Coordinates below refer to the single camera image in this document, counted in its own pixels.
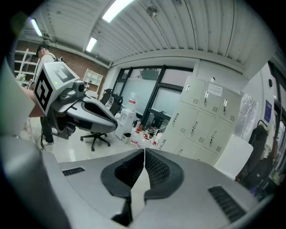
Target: trash bin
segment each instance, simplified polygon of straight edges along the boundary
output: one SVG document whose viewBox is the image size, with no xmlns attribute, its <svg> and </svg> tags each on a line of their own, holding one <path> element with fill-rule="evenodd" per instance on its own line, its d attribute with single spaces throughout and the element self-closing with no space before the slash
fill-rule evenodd
<svg viewBox="0 0 286 229">
<path fill-rule="evenodd" d="M 131 136 L 130 133 L 125 133 L 125 134 L 123 134 L 123 136 L 122 136 L 122 141 L 123 141 L 125 144 L 127 144 L 128 141 L 129 141 L 129 139 L 130 139 L 130 136 Z"/>
</svg>

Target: metal locker cabinet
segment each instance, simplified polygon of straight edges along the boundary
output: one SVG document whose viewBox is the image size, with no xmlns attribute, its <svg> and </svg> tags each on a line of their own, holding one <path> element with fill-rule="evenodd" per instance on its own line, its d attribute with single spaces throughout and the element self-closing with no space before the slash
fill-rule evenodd
<svg viewBox="0 0 286 229">
<path fill-rule="evenodd" d="M 192 108 L 192 106 L 180 102 L 177 110 L 174 112 L 173 117 L 169 122 L 169 128 L 184 136 L 192 123 L 195 113 L 196 109 Z"/>
<path fill-rule="evenodd" d="M 219 116 L 234 124 L 240 110 L 241 96 L 229 90 L 224 91 L 222 106 L 219 111 Z"/>
<path fill-rule="evenodd" d="M 203 145 L 214 123 L 215 117 L 200 110 L 191 125 L 187 138 L 199 145 Z"/>
<path fill-rule="evenodd" d="M 174 153 L 182 141 L 182 136 L 174 131 L 171 131 L 170 129 L 167 129 L 164 132 L 162 138 L 163 139 L 160 139 L 159 142 L 159 149 L 169 153 Z"/>
<path fill-rule="evenodd" d="M 177 155 L 181 155 L 183 157 L 188 157 L 194 159 L 197 153 L 200 151 L 201 147 L 196 145 L 194 142 L 185 139 L 182 145 L 176 151 Z"/>
<path fill-rule="evenodd" d="M 200 104 L 205 84 L 205 81 L 189 78 L 186 88 L 183 91 L 181 101 L 193 106 L 198 106 Z"/>
<path fill-rule="evenodd" d="M 206 90 L 204 91 L 204 97 L 202 98 L 202 103 L 201 103 L 200 108 L 214 115 L 217 115 L 219 113 L 219 107 L 220 107 L 221 101 L 222 101 L 222 98 L 220 96 L 209 93 Z"/>
<path fill-rule="evenodd" d="M 220 155 L 224 151 L 232 132 L 233 126 L 218 119 L 206 140 L 205 148 Z"/>
<path fill-rule="evenodd" d="M 196 156 L 196 160 L 202 161 L 210 165 L 214 165 L 217 159 L 218 155 L 212 153 L 211 151 L 205 148 Z"/>
</svg>

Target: black pants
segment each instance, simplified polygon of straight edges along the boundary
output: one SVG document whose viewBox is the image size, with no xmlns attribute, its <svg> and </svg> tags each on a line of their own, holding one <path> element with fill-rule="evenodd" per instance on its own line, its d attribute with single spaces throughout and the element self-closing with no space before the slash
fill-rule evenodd
<svg viewBox="0 0 286 229">
<path fill-rule="evenodd" d="M 48 125 L 47 117 L 41 117 L 41 124 L 42 124 L 43 135 L 46 137 L 46 142 L 54 141 L 52 135 L 52 128 Z"/>
</svg>

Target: tiled floor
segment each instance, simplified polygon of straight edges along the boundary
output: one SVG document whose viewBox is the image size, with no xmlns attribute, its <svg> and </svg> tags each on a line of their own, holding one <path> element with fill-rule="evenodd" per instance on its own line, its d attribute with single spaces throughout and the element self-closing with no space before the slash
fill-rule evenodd
<svg viewBox="0 0 286 229">
<path fill-rule="evenodd" d="M 39 148 L 41 141 L 41 124 L 40 118 L 31 118 L 31 128 L 36 144 Z M 107 137 L 104 137 L 111 144 L 107 146 L 105 142 L 96 140 L 94 145 L 95 151 L 91 151 L 91 145 L 93 138 L 85 138 L 84 141 L 80 141 L 80 136 L 88 135 L 90 132 L 86 132 L 80 129 L 70 136 L 68 140 L 54 136 L 54 144 L 46 146 L 46 151 L 54 154 L 58 163 L 70 162 L 70 161 L 82 161 L 88 159 L 94 159 L 99 157 L 106 157 L 117 153 L 122 153 L 131 149 L 135 149 L 132 144 L 124 144 L 115 135 L 115 132 L 109 133 Z M 135 219 L 140 212 L 143 210 L 144 203 L 144 192 L 150 189 L 148 173 L 143 169 L 139 176 L 136 184 L 131 190 L 132 198 L 132 214 Z"/>
</svg>

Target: office chair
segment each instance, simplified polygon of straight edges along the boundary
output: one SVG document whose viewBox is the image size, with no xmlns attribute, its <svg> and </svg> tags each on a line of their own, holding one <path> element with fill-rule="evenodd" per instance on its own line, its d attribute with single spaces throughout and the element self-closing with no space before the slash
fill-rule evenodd
<svg viewBox="0 0 286 229">
<path fill-rule="evenodd" d="M 123 102 L 123 97 L 119 96 L 117 94 L 113 94 L 111 92 L 111 89 L 107 89 L 107 90 L 105 90 L 105 93 L 104 93 L 102 99 L 100 100 L 100 102 L 102 102 L 103 104 L 106 104 L 106 102 L 109 100 L 110 96 L 114 97 L 114 102 L 113 102 L 113 104 L 112 104 L 112 106 L 111 106 L 111 108 L 109 110 L 110 110 L 110 112 L 113 115 L 116 115 L 117 112 L 119 112 L 119 110 L 121 108 L 121 104 Z M 110 146 L 110 142 L 108 142 L 107 140 L 103 139 L 101 137 L 102 135 L 104 135 L 105 137 L 107 136 L 106 133 L 95 132 L 95 133 L 90 134 L 90 135 L 81 136 L 80 140 L 83 141 L 84 138 L 93 138 L 93 144 L 91 146 L 91 151 L 94 151 L 94 144 L 95 144 L 95 140 L 96 139 L 98 139 L 100 141 L 103 141 L 103 142 L 107 143 L 108 146 Z"/>
</svg>

